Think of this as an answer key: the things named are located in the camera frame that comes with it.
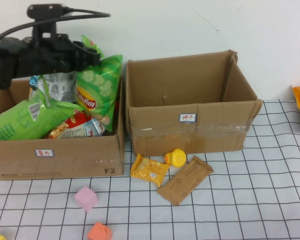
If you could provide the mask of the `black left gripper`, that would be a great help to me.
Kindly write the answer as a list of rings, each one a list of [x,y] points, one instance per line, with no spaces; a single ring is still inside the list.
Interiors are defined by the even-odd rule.
[[[42,38],[36,43],[32,37],[25,37],[21,43],[24,48],[17,60],[17,78],[68,73],[75,68],[77,72],[82,72],[89,66],[101,64],[101,55],[97,50],[81,41],[74,41],[73,46],[65,38]]]

